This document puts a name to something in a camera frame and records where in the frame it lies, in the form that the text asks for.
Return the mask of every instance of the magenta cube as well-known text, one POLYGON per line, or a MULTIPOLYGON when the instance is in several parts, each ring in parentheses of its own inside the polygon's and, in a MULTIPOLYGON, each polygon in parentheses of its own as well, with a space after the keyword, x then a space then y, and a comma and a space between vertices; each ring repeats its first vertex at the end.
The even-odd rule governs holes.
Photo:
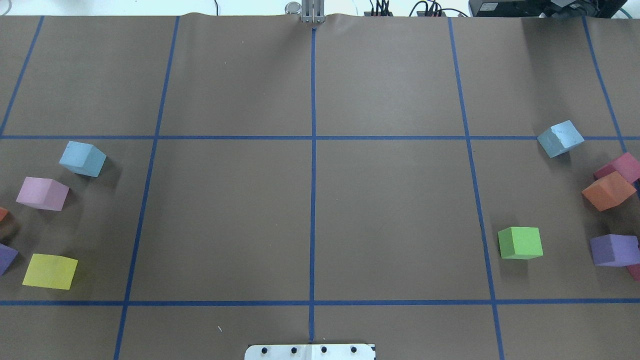
POLYGON ((627 265, 627 270, 635 281, 640 281, 640 264, 627 265))
POLYGON ((600 179, 614 171, 619 172, 630 184, 640 179, 640 163, 628 152, 625 152, 619 158, 611 160, 608 164, 601 167, 600 170, 593 173, 593 175, 596 179, 600 179))

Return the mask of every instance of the green cube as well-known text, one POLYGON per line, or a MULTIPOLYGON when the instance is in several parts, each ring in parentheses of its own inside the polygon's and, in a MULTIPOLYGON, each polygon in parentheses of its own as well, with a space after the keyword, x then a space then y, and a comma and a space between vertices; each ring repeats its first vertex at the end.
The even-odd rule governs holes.
POLYGON ((498 232, 503 259, 533 259, 542 256, 542 242, 537 227, 512 226, 498 232))

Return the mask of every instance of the grid square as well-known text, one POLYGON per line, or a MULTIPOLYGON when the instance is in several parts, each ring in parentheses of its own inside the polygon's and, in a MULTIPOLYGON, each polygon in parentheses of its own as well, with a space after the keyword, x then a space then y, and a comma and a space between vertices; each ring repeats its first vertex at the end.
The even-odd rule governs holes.
POLYGON ((7 16, 0 21, 0 44, 2 44, 0 46, 0 59, 2 59, 0 119, 4 119, 4 112, 9 106, 39 20, 40 17, 37 16, 7 16))
POLYGON ((308 341, 307 306, 136 306, 127 311, 120 359, 244 359, 248 345, 308 341))
POLYGON ((635 359, 640 304, 499 306, 509 360, 635 359))
POLYGON ((565 120, 616 135, 580 18, 452 21, 472 135, 537 136, 565 120))
POLYGON ((109 158, 98 178, 88 179, 58 164, 67 140, 0 142, 0 203, 21 226, 8 246, 20 254, 0 281, 1 300, 117 300, 124 298, 150 140, 92 140, 109 158), (69 186, 60 212, 15 202, 25 176, 43 176, 69 186), (33 253, 77 259, 71 289, 23 286, 33 253))
POLYGON ((316 299, 487 299, 467 147, 318 143, 316 299))
POLYGON ((310 49, 294 16, 181 18, 161 133, 311 135, 310 49))
POLYGON ((378 359, 497 359, 491 306, 317 306, 316 342, 370 343, 378 359))
POLYGON ((0 358, 113 359, 120 306, 0 306, 0 358))
POLYGON ((580 193, 620 155, 617 141, 587 141, 554 159, 535 140, 473 141, 473 149, 498 299, 637 297, 626 269, 593 265, 589 240, 636 226, 638 198, 599 212, 580 193), (538 227, 545 255, 501 259, 497 233, 509 226, 538 227))
POLYGON ((587 23, 620 130, 626 136, 640 136, 640 69, 636 61, 640 58, 640 23, 592 18, 587 18, 587 23))
POLYGON ((327 17, 316 58, 318 134, 464 135, 446 19, 327 17))
POLYGON ((307 300, 311 143, 161 140, 133 300, 307 300))
POLYGON ((47 17, 5 134, 152 135, 174 22, 47 17))

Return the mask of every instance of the electronic device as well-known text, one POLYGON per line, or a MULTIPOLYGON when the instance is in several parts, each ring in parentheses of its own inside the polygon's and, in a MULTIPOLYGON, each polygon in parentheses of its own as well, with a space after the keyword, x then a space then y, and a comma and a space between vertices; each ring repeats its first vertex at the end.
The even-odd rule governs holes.
POLYGON ((469 0, 474 17, 611 18, 627 0, 469 0))

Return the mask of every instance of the blue tape line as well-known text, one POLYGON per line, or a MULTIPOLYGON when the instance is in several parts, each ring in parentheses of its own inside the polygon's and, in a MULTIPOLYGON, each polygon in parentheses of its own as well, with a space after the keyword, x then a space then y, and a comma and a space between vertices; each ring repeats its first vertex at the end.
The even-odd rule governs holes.
POLYGON ((491 305, 491 300, 316 300, 316 306, 451 306, 491 305))
POLYGON ((180 24, 180 17, 175 17, 175 24, 173 25, 173 36, 171 40, 171 47, 169 50, 169 59, 166 64, 166 73, 164 75, 164 85, 162 89, 162 96, 160 98, 160 106, 158 109, 158 118, 156 122, 156 131, 154 135, 154 143, 151 146, 151 156, 149 157, 149 166, 147 170, 147 180, 145 181, 145 190, 142 195, 142 203, 140 205, 140 216, 138 217, 138 228, 136 230, 136 239, 133 244, 133 252, 131 254, 131 265, 129 266, 129 276, 127 278, 127 288, 124 295, 124 305, 122 306, 122 314, 120 316, 120 328, 118 329, 118 337, 116 339, 116 348, 113 354, 113 359, 118 360, 120 358, 120 348, 122 346, 122 336, 124 334, 124 325, 127 320, 127 308, 129 303, 129 297, 131 296, 131 284, 133 283, 133 274, 136 269, 136 260, 138 258, 138 247, 140 246, 140 234, 142 233, 142 225, 145 219, 145 211, 147 209, 147 199, 149 195, 149 186, 151 184, 151 175, 154 170, 154 161, 156 158, 156 149, 158 144, 158 136, 160 135, 160 127, 162 126, 162 116, 164 111, 164 100, 166 99, 166 91, 169 86, 169 75, 171 74, 171 64, 173 62, 173 51, 175 50, 175 40, 178 35, 178 26, 180 24))
POLYGON ((20 84, 22 83, 22 77, 24 76, 24 72, 27 70, 27 65, 29 64, 29 59, 31 59, 31 53, 33 53, 33 48, 36 46, 36 41, 38 40, 38 35, 40 34, 40 29, 42 29, 43 22, 44 22, 44 16, 41 16, 40 21, 38 22, 38 27, 36 28, 36 32, 35 34, 33 34, 33 39, 31 40, 29 51, 27 51, 27 56, 24 58, 22 69, 20 69, 20 74, 18 75, 18 81, 15 82, 15 87, 13 88, 13 93, 11 94, 9 105, 6 107, 6 111, 4 113, 4 119, 2 120, 2 125, 0 125, 0 135, 4 133, 4 128, 6 127, 6 123, 7 121, 9 121, 9 114, 11 114, 11 108, 13 107, 13 102, 15 101, 15 97, 18 95, 18 90, 20 89, 20 84))
POLYGON ((417 136, 383 136, 383 135, 344 135, 317 136, 318 140, 464 140, 464 136, 457 135, 417 135, 417 136))
MULTIPOLYGON (((489 248, 486 241, 486 231, 484 229, 484 216, 482 214, 482 204, 480 203, 480 191, 478 190, 477 177, 476 177, 476 164, 474 163, 473 149, 471 148, 471 138, 469 136, 469 126, 467 121, 467 110, 465 106, 465 97, 462 92, 462 82, 460 79, 460 67, 458 66, 458 54, 456 52, 456 40, 453 33, 453 24, 451 18, 448 17, 449 23, 449 38, 451 39, 451 52, 453 55, 453 65, 456 71, 456 82, 458 84, 458 97, 460 98, 460 110, 462 113, 462 123, 465 128, 465 136, 467 138, 467 153, 469 157, 469 166, 471 169, 471 180, 474 185, 474 195, 476 198, 476 209, 478 214, 478 222, 480 223, 480 232, 482 235, 483 251, 484 251, 484 265, 486 268, 486 277, 489 285, 489 295, 491 300, 495 300, 495 290, 493 288, 493 275, 491 271, 491 259, 489 258, 489 248)), ((500 320, 498 318, 497 306, 494 304, 493 309, 493 322, 495 324, 495 338, 498 346, 498 355, 500 360, 504 360, 504 350, 502 348, 502 333, 500 331, 500 320)))
POLYGON ((124 301, 95 300, 0 300, 0 306, 122 306, 124 301))
POLYGON ((496 300, 498 305, 542 305, 542 304, 640 304, 637 298, 600 299, 506 299, 496 300))
POLYGON ((214 307, 244 307, 244 306, 308 306, 307 300, 237 300, 237 301, 129 301, 129 306, 214 306, 214 307))
MULTIPOLYGON (((0 306, 123 306, 124 301, 0 300, 0 306)), ((640 298, 595 299, 452 299, 452 300, 131 300, 127 306, 250 307, 250 306, 487 306, 546 304, 640 304, 640 298)))
POLYGON ((160 135, 160 140, 311 140, 312 136, 160 135))
MULTIPOLYGON (((466 140, 464 135, 0 135, 4 140, 466 140)), ((537 140, 530 135, 469 135, 471 140, 537 140)), ((616 140, 617 136, 584 136, 585 140, 616 140)), ((640 136, 623 136, 640 140, 640 136)))
POLYGON ((153 135, 3 135, 5 140, 153 140, 153 135))
POLYGON ((596 69, 596 75, 598 76, 598 81, 600 82, 600 88, 602 89, 602 93, 604 94, 604 99, 607 101, 607 107, 609 108, 609 114, 611 115, 611 120, 613 121, 613 127, 615 127, 616 134, 618 134, 620 147, 622 147, 623 152, 627 152, 627 146, 625 145, 625 141, 622 139, 622 132, 620 131, 620 126, 618 125, 618 119, 616 119, 616 114, 613 111, 613 105, 611 105, 607 87, 604 85, 604 80, 602 79, 602 74, 600 73, 600 67, 598 66, 598 60, 596 59, 596 53, 593 50, 593 44, 591 43, 591 34, 589 34, 589 26, 587 25, 587 18, 585 18, 584 16, 582 17, 582 27, 584 27, 584 34, 587 36, 587 44, 589 44, 589 51, 591 52, 593 66, 596 69))
POLYGON ((315 336, 316 311, 316 29, 311 29, 311 210, 309 236, 309 343, 315 336))

